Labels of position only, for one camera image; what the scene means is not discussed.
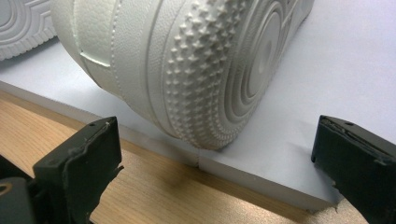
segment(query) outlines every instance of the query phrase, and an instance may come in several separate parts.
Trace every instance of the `raised dot pattern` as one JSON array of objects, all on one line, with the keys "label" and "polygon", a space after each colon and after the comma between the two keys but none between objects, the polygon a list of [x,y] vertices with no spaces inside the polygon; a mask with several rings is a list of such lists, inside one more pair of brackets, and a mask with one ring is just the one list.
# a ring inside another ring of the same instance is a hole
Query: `raised dot pattern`
[{"label": "raised dot pattern", "polygon": [[164,100],[177,136],[196,147],[223,147],[239,132],[224,132],[218,106],[228,52],[246,7],[246,1],[194,2],[174,36]]}]

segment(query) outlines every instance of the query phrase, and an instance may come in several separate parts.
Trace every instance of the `white sneaker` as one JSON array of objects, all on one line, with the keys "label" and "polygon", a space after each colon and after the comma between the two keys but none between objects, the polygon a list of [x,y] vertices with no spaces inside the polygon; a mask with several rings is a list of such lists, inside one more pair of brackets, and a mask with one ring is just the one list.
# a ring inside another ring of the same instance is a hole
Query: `white sneaker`
[{"label": "white sneaker", "polygon": [[0,61],[55,36],[50,0],[0,0]]},{"label": "white sneaker", "polygon": [[164,132],[217,149],[248,122],[314,0],[54,0],[61,42]]}]

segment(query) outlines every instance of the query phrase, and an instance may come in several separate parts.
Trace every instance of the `wooden table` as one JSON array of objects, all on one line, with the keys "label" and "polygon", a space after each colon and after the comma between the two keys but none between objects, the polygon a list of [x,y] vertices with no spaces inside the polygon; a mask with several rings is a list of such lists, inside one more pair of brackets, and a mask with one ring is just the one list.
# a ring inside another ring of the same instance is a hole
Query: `wooden table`
[{"label": "wooden table", "polygon": [[[0,91],[0,153],[32,166],[84,126]],[[125,169],[92,214],[96,223],[366,223],[343,200],[311,214],[121,140]]]}]

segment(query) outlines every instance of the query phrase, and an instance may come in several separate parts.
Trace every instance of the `white surface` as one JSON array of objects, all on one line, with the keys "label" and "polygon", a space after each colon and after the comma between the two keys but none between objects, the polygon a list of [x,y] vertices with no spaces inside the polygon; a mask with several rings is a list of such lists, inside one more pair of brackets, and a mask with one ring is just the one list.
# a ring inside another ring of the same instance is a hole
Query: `white surface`
[{"label": "white surface", "polygon": [[122,125],[142,133],[121,128],[138,145],[316,210],[339,199],[310,161],[320,114],[350,120],[396,143],[396,2],[356,4],[316,0],[250,123],[221,151],[198,151],[164,135],[96,88],[56,41],[1,62],[0,89],[85,122],[93,114],[117,115]]}]

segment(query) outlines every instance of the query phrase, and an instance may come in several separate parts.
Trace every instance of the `wooden surface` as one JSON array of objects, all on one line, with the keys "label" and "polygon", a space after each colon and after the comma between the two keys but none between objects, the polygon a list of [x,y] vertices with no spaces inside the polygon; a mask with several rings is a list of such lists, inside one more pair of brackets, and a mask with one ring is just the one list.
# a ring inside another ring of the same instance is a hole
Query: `wooden surface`
[{"label": "wooden surface", "polygon": [[[29,175],[84,124],[0,91],[0,153]],[[309,212],[121,141],[125,169],[92,214],[95,223],[365,223],[346,200]]]}]

